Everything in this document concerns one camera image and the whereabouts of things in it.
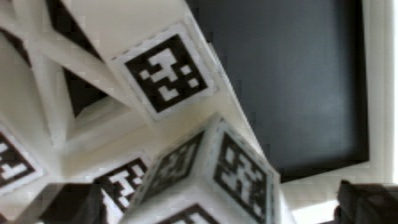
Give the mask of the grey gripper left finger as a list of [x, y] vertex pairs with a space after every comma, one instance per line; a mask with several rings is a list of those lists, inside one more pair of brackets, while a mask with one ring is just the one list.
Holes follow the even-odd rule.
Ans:
[[39, 220], [45, 224], [103, 224], [103, 212], [101, 187], [69, 183], [61, 188]]

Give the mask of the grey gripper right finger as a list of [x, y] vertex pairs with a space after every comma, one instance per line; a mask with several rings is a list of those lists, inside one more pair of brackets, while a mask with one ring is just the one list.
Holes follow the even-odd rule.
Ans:
[[336, 224], [398, 224], [398, 185], [341, 181]]

